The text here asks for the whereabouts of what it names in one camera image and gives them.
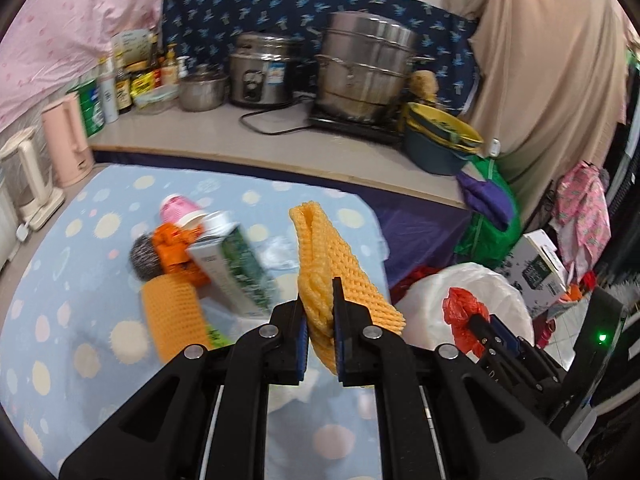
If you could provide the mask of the red plastic bag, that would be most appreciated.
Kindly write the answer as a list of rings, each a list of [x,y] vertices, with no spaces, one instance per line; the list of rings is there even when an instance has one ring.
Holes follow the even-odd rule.
[[[484,353],[483,345],[469,328],[473,315],[479,315],[489,321],[489,310],[472,292],[460,287],[450,287],[448,296],[442,300],[444,321],[451,328],[454,344],[464,354],[472,352],[480,358]]]

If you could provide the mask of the green milk carton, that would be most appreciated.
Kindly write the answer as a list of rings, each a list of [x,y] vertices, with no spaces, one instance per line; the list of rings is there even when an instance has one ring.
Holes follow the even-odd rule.
[[[186,250],[191,259],[237,315],[269,318],[279,300],[278,288],[239,223],[228,211],[215,211],[202,218],[200,227],[201,234]]]

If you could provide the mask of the clear plastic bag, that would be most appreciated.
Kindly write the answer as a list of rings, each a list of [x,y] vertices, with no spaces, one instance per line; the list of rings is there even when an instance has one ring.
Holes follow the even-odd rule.
[[[297,245],[285,236],[270,237],[258,249],[259,261],[268,271],[297,271]]]

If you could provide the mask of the orange foam fruit net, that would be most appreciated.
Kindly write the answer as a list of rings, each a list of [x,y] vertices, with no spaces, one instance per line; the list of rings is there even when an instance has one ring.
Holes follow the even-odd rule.
[[[318,203],[292,208],[290,218],[298,245],[298,296],[306,312],[312,348],[322,364],[335,373],[334,278],[341,280],[345,299],[367,308],[375,325],[399,335],[406,321],[360,268],[349,244]]]

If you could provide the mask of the orange plastic bag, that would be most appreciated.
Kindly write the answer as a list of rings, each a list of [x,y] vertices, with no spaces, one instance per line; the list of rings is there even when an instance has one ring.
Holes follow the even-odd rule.
[[[210,283],[209,277],[188,253],[188,248],[203,232],[201,226],[181,229],[172,223],[163,223],[155,229],[152,246],[165,274],[175,275],[194,287],[203,287]]]

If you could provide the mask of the pink paper cup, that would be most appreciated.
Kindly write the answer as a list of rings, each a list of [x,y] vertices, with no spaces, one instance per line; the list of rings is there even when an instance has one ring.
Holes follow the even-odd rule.
[[[160,221],[180,229],[194,229],[205,216],[196,203],[179,194],[167,195],[160,203]]]

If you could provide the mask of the pink floral garment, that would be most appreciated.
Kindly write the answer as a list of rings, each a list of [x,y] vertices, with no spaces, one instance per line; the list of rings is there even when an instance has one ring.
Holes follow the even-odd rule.
[[[551,226],[570,283],[593,269],[611,238],[610,217],[597,166],[580,162],[555,190]]]

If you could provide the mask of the light blue dotted tablecloth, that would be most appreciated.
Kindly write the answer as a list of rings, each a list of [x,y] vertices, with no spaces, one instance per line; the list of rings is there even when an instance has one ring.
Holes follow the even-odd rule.
[[[1,403],[40,462],[63,460],[162,367],[129,252],[160,225],[168,196],[227,211],[256,252],[284,244],[269,273],[297,296],[288,211],[317,202],[387,295],[386,242],[373,211],[333,188],[233,174],[108,166],[50,227],[17,285],[1,332]],[[309,348],[299,387],[271,387],[266,479],[381,479],[373,390],[342,388]]]

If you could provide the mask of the black induction cooktop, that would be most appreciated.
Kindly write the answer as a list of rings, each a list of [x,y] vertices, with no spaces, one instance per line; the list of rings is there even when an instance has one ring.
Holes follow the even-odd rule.
[[[311,127],[349,138],[387,145],[392,148],[399,148],[402,143],[402,134],[389,126],[381,126],[377,122],[355,122],[334,116],[322,110],[318,104],[311,105],[307,120]]]

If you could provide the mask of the small steel lidded pot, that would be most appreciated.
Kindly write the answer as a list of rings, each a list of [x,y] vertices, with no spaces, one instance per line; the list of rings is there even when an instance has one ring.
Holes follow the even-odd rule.
[[[220,107],[228,96],[229,77],[221,70],[199,65],[178,83],[178,102],[186,112],[208,112]]]

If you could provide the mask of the clear glass food container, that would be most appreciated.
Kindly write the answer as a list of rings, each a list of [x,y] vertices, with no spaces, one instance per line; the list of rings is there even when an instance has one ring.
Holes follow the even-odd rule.
[[[173,107],[178,99],[178,86],[164,84],[134,97],[134,106],[143,115],[157,115]]]

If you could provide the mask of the steel rice cooker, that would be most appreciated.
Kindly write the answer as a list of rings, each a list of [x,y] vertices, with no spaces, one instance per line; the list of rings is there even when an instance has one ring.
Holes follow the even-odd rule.
[[[291,105],[302,44],[289,36],[243,32],[230,54],[230,101],[256,108]]]

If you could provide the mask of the large steel steamer pot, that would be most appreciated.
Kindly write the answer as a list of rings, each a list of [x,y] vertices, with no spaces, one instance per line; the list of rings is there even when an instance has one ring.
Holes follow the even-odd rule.
[[[418,35],[371,13],[331,14],[318,62],[317,104],[353,122],[375,122],[397,100],[416,62]]]

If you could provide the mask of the navy patterned backsplash cloth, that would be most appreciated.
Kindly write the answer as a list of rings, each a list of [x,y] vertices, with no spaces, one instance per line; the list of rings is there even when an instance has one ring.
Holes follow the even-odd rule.
[[[438,82],[437,99],[451,114],[466,112],[480,84],[470,39],[477,24],[420,0],[163,0],[163,44],[174,44],[189,65],[228,68],[243,32],[275,32],[302,42],[298,90],[313,92],[322,35],[334,12],[368,12],[391,18],[416,34],[418,70]]]

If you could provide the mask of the pink curtain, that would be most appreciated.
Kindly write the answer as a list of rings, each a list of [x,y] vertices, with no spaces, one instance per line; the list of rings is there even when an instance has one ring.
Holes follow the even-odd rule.
[[[162,0],[26,0],[1,40],[1,127],[96,66],[112,38],[147,28]]]

